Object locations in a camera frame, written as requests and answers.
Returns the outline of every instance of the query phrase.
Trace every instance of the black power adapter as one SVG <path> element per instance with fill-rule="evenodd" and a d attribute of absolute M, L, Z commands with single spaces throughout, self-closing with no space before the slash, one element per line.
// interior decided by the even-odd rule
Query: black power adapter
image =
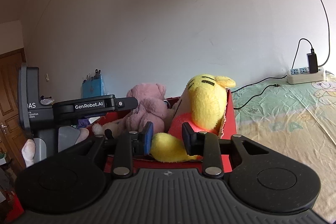
<path fill-rule="evenodd" d="M 317 65 L 317 56 L 313 48 L 310 49 L 311 53 L 307 54 L 309 73 L 317 73 L 319 67 Z"/>

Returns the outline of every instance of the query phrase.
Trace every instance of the ribbed gray panel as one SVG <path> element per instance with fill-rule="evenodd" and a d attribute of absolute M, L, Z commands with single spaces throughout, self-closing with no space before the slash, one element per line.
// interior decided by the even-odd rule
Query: ribbed gray panel
<path fill-rule="evenodd" d="M 291 216 L 255 212 L 239 203 L 220 180 L 196 169 L 140 169 L 116 180 L 106 195 L 81 211 L 43 215 L 27 211 L 16 224 L 314 224 L 313 211 Z"/>

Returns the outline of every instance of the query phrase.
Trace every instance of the yellow plush toy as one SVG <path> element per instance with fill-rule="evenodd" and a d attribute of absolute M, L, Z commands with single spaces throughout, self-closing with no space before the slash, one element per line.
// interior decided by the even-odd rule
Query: yellow plush toy
<path fill-rule="evenodd" d="M 189 122 L 195 132 L 217 133 L 226 109 L 226 88 L 236 83 L 225 76 L 197 75 L 190 79 L 180 100 L 174 105 L 174 119 L 168 134 L 152 139 L 152 156 L 162 162 L 194 160 L 187 155 L 182 140 L 182 124 Z"/>

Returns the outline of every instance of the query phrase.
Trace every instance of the door handle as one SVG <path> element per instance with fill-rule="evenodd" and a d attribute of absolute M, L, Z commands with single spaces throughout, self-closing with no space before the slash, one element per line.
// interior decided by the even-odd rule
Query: door handle
<path fill-rule="evenodd" d="M 0 123 L 0 125 L 1 125 L 2 131 L 4 132 L 4 134 L 7 135 L 5 128 L 8 126 L 4 126 L 3 123 Z"/>

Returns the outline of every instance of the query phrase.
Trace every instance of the yellow plush leg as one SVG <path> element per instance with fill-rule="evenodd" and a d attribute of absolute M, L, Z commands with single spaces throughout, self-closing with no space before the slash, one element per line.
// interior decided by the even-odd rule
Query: yellow plush leg
<path fill-rule="evenodd" d="M 157 133 L 153 136 L 151 154 L 157 161 L 161 162 L 197 159 L 197 156 L 187 155 L 181 140 L 167 133 Z"/>

